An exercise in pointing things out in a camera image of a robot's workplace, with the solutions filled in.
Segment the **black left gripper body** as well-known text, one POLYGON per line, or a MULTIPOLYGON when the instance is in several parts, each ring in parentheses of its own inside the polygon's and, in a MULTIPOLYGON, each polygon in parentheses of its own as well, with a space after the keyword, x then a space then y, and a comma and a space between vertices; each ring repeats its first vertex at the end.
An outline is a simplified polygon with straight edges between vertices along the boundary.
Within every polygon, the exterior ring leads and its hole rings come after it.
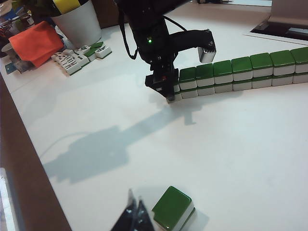
POLYGON ((174 90, 178 69, 174 67, 176 55, 146 55, 145 62, 150 65, 151 75, 147 75, 145 86, 153 90, 174 90))

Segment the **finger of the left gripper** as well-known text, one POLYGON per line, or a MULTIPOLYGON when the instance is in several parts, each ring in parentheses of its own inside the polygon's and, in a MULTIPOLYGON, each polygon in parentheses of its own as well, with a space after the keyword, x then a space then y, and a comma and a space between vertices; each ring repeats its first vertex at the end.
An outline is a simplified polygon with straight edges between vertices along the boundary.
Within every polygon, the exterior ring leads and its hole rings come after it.
POLYGON ((164 96, 168 103, 175 101, 174 87, 172 84, 163 83, 157 87, 157 92, 164 96))

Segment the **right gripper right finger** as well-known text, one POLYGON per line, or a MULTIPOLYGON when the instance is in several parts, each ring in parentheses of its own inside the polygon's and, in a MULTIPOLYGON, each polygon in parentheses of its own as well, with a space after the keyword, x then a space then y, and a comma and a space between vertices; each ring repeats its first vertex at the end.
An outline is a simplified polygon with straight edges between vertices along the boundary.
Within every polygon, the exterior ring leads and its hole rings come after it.
POLYGON ((137 231, 154 231, 151 218, 148 214, 143 199, 139 197, 136 215, 136 230, 137 231))

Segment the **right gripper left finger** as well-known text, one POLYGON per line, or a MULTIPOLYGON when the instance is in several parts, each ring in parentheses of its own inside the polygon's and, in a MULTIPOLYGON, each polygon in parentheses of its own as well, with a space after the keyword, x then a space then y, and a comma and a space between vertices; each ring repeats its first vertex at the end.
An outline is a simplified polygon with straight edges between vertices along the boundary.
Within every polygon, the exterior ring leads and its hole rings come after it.
POLYGON ((128 202, 112 231, 132 231, 137 214, 137 202, 132 189, 128 190, 128 202))

